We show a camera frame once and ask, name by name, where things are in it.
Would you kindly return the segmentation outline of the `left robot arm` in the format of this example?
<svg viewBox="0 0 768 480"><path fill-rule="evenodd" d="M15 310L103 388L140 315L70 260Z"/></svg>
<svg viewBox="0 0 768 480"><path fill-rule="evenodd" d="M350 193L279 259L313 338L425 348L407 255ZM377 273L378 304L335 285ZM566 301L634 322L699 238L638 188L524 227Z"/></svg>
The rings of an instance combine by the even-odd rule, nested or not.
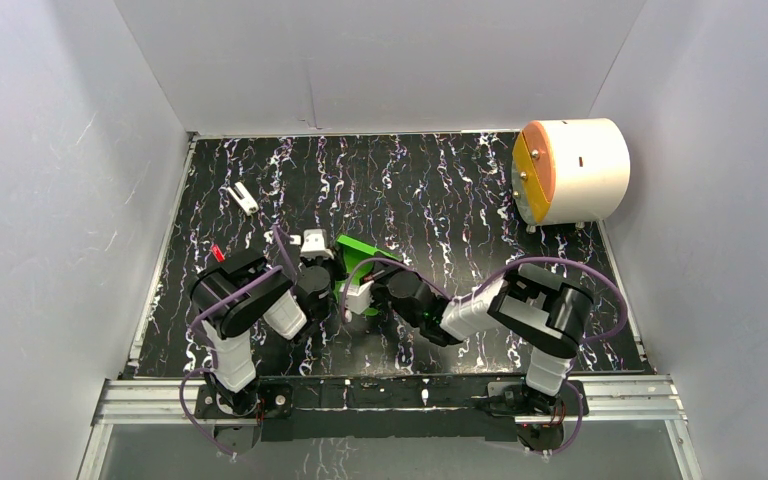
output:
<svg viewBox="0 0 768 480"><path fill-rule="evenodd" d="M334 289L347 270L338 247L303 252L295 277L269 266L252 249L225 256L213 247L212 254L212 263L189 288L199 325L213 346L205 380L223 407L246 416L259 402L251 328L263 320L292 345L303 343L329 317Z"/></svg>

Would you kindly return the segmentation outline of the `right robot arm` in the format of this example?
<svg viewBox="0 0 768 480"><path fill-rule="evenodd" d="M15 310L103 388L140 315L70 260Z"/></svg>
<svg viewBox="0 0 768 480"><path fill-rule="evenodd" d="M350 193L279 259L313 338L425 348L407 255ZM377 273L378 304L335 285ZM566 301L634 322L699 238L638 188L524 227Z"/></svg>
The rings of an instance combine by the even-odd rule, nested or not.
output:
<svg viewBox="0 0 768 480"><path fill-rule="evenodd" d="M419 274L377 261L362 283L375 307L388 307L438 346L505 327L532 347L521 386L490 397L494 415L550 415L563 399L594 305L591 290L537 265L512 269L464 299L447 299Z"/></svg>

